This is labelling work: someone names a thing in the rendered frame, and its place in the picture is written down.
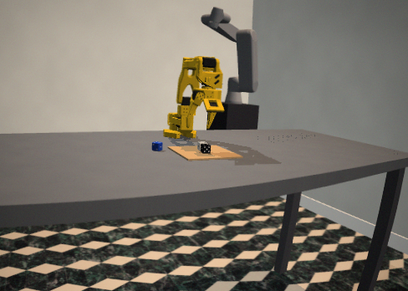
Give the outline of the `blue die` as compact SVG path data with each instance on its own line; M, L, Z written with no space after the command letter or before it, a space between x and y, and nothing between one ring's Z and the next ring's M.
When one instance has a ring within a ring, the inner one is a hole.
M152 150L162 151L162 142L159 142L159 141L152 142Z

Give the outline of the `white die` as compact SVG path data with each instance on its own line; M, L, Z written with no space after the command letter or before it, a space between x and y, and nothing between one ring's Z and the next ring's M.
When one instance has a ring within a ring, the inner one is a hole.
M197 149L200 151L201 150L201 144L207 144L205 141L198 141L197 142Z

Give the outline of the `orange mat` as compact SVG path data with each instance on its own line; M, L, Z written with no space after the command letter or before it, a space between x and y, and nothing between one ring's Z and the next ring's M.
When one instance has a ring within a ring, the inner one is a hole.
M167 148L170 149L171 151L174 151L177 155L185 158L188 161L243 158L243 156L223 149L217 145L211 145L211 153L202 153L197 149L197 145L168 146Z

